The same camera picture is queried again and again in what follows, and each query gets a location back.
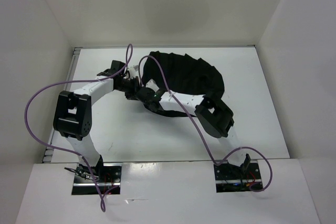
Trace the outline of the black skirt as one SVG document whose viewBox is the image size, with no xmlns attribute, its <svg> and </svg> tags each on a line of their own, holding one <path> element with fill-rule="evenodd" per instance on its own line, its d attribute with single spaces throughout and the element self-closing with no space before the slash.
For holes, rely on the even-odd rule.
<svg viewBox="0 0 336 224">
<path fill-rule="evenodd" d="M 214 92 L 222 98 L 225 92 L 221 73 L 202 58 L 194 59 L 188 54 L 178 55 L 159 51 L 150 52 L 160 64 L 170 90 L 183 94 L 201 95 Z M 143 66 L 141 80 L 146 85 L 151 79 L 159 88 L 165 88 L 159 67 L 152 58 L 147 58 Z M 166 117 L 187 117 L 179 111 L 157 111 Z"/>
</svg>

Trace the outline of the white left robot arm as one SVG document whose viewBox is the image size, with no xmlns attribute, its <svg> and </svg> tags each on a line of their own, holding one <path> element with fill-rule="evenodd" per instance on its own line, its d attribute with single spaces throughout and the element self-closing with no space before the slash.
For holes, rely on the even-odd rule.
<svg viewBox="0 0 336 224">
<path fill-rule="evenodd" d="M 104 177 L 103 158 L 95 149 L 90 136 L 92 106 L 106 94 L 117 90 L 134 100 L 140 89 L 139 78 L 114 78 L 91 82 L 75 91 L 62 91 L 58 96 L 53 127 L 78 155 L 81 173 L 93 182 Z"/>
</svg>

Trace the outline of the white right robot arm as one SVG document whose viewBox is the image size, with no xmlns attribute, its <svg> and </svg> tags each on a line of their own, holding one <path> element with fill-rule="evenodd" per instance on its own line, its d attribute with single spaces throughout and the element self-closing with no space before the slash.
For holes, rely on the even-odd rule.
<svg viewBox="0 0 336 224">
<path fill-rule="evenodd" d="M 135 97 L 146 109 L 161 116 L 196 117 L 203 130 L 217 138 L 228 152 L 239 148 L 227 160 L 232 176 L 243 178 L 248 173 L 250 157 L 242 150 L 235 132 L 233 111 L 215 93 L 191 95 L 141 87 Z"/>
</svg>

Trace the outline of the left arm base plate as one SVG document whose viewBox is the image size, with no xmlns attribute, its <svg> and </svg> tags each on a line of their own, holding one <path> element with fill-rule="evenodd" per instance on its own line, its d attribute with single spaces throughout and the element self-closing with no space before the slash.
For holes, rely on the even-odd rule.
<svg viewBox="0 0 336 224">
<path fill-rule="evenodd" d="M 82 172 L 79 165 L 76 167 L 76 169 L 65 169 L 74 173 L 74 181 L 71 192 L 72 195 L 78 196 L 98 194 L 92 177 L 87 171 Z M 101 176 L 95 176 L 101 194 L 119 195 L 121 190 L 121 175 L 121 163 L 105 163 Z"/>
</svg>

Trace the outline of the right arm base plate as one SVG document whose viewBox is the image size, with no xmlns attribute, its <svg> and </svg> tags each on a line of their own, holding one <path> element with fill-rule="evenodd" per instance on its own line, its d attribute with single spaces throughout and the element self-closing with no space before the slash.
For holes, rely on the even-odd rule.
<svg viewBox="0 0 336 224">
<path fill-rule="evenodd" d="M 236 166 L 228 163 L 214 165 L 214 176 L 217 193 L 231 193 L 263 189 L 263 182 L 257 162 L 249 164 L 245 174 L 241 174 Z"/>
</svg>

